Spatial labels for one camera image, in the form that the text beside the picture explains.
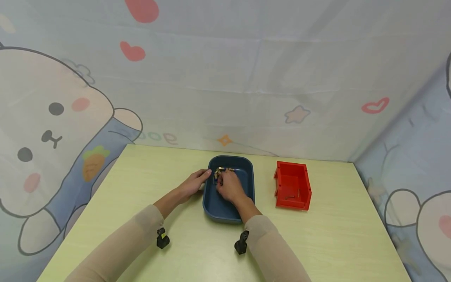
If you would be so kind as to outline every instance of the bunny eye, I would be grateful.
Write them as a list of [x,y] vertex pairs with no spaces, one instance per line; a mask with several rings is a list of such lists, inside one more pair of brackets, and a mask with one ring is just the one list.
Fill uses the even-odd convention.
[[60,103],[54,102],[49,105],[49,112],[54,116],[59,116],[64,112],[64,107]]
[[33,159],[33,153],[27,147],[23,147],[17,152],[17,158],[23,162],[29,162]]

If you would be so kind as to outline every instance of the pink cheek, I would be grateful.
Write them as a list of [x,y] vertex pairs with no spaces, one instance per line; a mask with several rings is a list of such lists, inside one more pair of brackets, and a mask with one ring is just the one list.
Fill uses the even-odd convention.
[[88,98],[78,98],[72,103],[72,110],[73,111],[84,111],[89,107],[89,104],[91,101],[89,101]]
[[443,234],[451,239],[451,217],[449,215],[442,215],[438,220],[438,226]]
[[34,190],[36,190],[37,186],[39,185],[40,180],[41,175],[39,173],[30,174],[25,180],[25,183],[23,184],[23,189],[27,193],[33,193]]

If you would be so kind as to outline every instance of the red plastic bin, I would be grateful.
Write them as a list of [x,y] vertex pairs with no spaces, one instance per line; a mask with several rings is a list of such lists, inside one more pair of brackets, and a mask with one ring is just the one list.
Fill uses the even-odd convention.
[[307,166],[302,163],[277,162],[276,206],[308,210],[312,189],[308,180]]

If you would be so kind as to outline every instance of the light green table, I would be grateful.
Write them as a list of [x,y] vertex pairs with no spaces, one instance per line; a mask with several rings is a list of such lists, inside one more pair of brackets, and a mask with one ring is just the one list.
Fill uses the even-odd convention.
[[[220,154],[127,146],[38,281],[63,281],[116,228]],[[312,281],[410,282],[352,163],[231,155],[253,163],[256,205]],[[275,207],[276,161],[307,164],[308,212]],[[164,250],[150,246],[121,281],[262,281],[251,254],[238,256],[234,250],[243,227],[212,222],[201,196],[179,206],[165,227],[170,245]]]

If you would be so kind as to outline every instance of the black bracket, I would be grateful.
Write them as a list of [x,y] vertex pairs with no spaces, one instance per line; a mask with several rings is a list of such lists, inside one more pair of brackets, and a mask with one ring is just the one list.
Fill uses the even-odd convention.
[[163,249],[164,247],[169,245],[170,240],[166,235],[166,230],[164,229],[164,227],[158,229],[156,233],[158,234],[158,237],[156,238],[156,245],[158,248]]
[[238,254],[244,254],[246,253],[246,249],[248,247],[248,244],[246,243],[246,240],[249,237],[249,231],[244,230],[243,233],[239,236],[239,240],[235,242],[235,250]]

